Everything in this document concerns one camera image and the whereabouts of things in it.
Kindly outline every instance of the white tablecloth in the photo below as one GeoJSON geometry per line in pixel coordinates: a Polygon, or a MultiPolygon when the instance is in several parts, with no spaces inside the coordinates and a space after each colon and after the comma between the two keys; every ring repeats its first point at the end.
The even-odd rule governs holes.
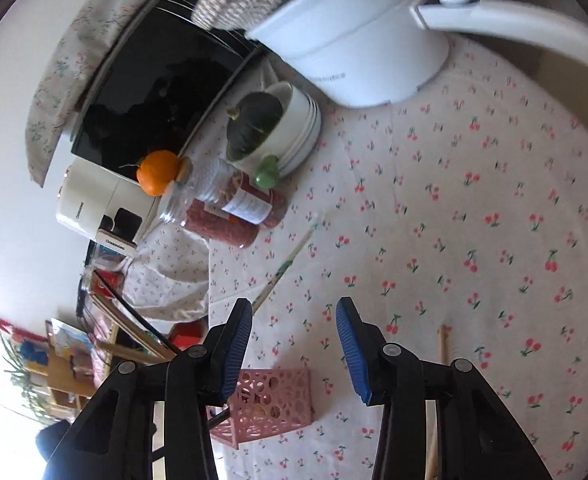
{"type": "Polygon", "coordinates": [[[209,247],[176,224],[158,224],[128,263],[123,297],[163,333],[207,315],[209,247]]]}
{"type": "MultiPolygon", "coordinates": [[[[254,317],[245,357],[309,367],[315,423],[229,450],[231,478],[370,477],[381,412],[351,386],[341,296],[424,360],[451,327],[451,357],[481,370],[549,471],[588,471],[588,131],[506,61],[455,42],[440,75],[398,105],[336,108],[304,86],[324,123],[289,179],[285,220],[243,251],[211,243],[218,324],[235,298],[256,297],[314,214],[325,219],[254,317]]],[[[223,107],[238,97],[206,124],[201,151],[220,153],[223,107]]]]}

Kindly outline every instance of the red decoration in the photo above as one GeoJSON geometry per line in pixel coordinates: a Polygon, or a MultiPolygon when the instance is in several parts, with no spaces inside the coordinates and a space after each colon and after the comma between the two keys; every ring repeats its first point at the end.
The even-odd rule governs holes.
{"type": "Polygon", "coordinates": [[[15,327],[9,321],[6,321],[5,319],[1,319],[1,318],[0,318],[0,330],[2,330],[5,333],[8,333],[9,335],[11,335],[14,338],[18,338],[18,339],[27,338],[27,339],[31,339],[32,341],[37,341],[37,342],[42,342],[42,343],[46,343],[48,341],[47,338],[43,337],[42,335],[36,335],[36,334],[30,332],[29,330],[24,330],[22,328],[15,327]]]}

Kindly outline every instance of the green pumpkin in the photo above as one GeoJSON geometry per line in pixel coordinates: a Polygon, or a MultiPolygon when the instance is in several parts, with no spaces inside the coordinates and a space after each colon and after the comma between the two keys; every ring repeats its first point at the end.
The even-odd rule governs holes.
{"type": "Polygon", "coordinates": [[[252,92],[227,114],[227,158],[240,160],[259,147],[283,116],[277,97],[267,92],[252,92]]]}

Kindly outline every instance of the white rice cooker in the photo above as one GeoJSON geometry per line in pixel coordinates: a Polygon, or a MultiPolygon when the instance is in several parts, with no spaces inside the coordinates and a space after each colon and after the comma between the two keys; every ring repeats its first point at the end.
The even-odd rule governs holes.
{"type": "Polygon", "coordinates": [[[346,107],[399,102],[438,73],[441,31],[530,43],[588,65],[588,25],[505,0],[289,0],[246,33],[346,107]]]}

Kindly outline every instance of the floral cloth cover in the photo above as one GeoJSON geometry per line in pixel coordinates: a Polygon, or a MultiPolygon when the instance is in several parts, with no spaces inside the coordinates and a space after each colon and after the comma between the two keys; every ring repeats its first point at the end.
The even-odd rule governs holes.
{"type": "Polygon", "coordinates": [[[79,97],[145,1],[87,0],[58,43],[34,94],[25,129],[28,168],[40,187],[79,97]]]}
{"type": "MultiPolygon", "coordinates": [[[[505,60],[454,41],[401,104],[337,108],[285,76],[319,102],[321,136],[286,183],[280,226],[243,251],[210,244],[210,321],[253,300],[321,215],[256,313],[244,363],[308,367],[315,423],[226,450],[230,478],[370,478],[381,410],[352,388],[341,296],[424,360],[450,327],[450,357],[474,362],[552,475],[588,471],[588,131],[505,60]]],[[[192,152],[221,153],[225,106],[192,152]]]]}
{"type": "Polygon", "coordinates": [[[207,315],[207,241],[177,224],[154,226],[136,247],[123,297],[162,332],[207,315]]]}

